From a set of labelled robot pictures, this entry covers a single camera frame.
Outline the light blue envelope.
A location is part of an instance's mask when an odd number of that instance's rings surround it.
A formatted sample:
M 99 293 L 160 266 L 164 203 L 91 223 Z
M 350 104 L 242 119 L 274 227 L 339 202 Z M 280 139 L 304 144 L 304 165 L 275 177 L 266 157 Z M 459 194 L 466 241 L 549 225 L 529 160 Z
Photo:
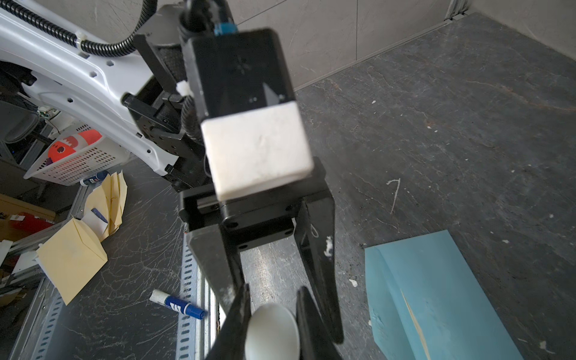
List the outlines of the light blue envelope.
M 448 231 L 364 255 L 373 338 L 387 359 L 521 359 Z

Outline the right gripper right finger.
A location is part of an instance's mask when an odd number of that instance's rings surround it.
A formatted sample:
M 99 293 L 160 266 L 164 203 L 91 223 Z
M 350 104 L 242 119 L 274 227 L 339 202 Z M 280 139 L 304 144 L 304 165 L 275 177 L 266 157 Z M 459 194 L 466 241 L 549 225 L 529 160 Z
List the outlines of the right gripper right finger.
M 342 360 L 306 286 L 300 287 L 297 292 L 296 322 L 301 347 L 300 359 Z

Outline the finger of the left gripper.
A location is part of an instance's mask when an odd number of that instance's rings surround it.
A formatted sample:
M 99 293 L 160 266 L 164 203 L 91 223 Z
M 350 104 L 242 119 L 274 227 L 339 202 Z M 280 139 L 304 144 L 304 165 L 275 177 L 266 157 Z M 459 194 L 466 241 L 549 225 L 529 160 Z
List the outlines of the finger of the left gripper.
M 186 233 L 186 242 L 200 271 L 225 313 L 245 283 L 240 253 L 220 224 Z
M 344 330 L 335 280 L 335 201 L 330 190 L 301 200 L 294 238 L 319 315 L 333 342 L 342 344 Z

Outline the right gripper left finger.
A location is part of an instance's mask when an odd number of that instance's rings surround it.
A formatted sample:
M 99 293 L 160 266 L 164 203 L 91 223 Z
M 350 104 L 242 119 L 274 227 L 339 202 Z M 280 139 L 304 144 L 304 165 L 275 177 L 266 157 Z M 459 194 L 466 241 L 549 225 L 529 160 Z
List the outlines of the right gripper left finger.
M 250 319 L 251 294 L 246 283 L 235 296 L 223 327 L 205 360 L 243 360 Z

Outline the white glue stick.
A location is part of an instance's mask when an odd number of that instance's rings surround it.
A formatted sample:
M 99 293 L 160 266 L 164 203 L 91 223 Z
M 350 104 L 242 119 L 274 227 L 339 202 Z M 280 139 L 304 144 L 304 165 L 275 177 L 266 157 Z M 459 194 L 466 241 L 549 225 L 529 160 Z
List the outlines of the white glue stick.
M 300 359 L 300 337 L 296 318 L 286 307 L 267 303 L 251 316 L 244 345 L 245 358 Z

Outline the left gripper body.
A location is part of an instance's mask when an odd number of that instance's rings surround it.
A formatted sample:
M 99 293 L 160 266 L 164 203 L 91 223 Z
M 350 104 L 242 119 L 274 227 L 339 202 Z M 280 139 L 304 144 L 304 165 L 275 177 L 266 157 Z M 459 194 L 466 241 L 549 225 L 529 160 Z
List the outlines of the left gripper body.
M 285 235 L 287 231 L 281 229 L 285 220 L 297 217 L 306 197 L 326 189 L 326 170 L 319 157 L 313 158 L 313 165 L 312 173 L 302 180 L 223 202 L 216 198 L 213 184 L 183 190 L 178 215 L 189 233 L 216 224 L 236 246 L 252 248 L 253 242 L 267 235 Z

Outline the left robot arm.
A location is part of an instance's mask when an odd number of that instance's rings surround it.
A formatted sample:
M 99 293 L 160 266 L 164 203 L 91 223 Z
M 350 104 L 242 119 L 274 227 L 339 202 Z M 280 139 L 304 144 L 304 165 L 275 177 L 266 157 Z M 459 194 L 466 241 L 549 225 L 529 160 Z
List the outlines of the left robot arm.
M 344 330 L 335 283 L 335 201 L 311 154 L 280 39 L 240 31 L 225 1 L 144 1 L 119 43 L 82 39 L 34 1 L 1 3 L 1 82 L 114 140 L 178 187 L 187 244 L 235 330 L 247 327 L 240 253 L 293 236 L 319 320 Z

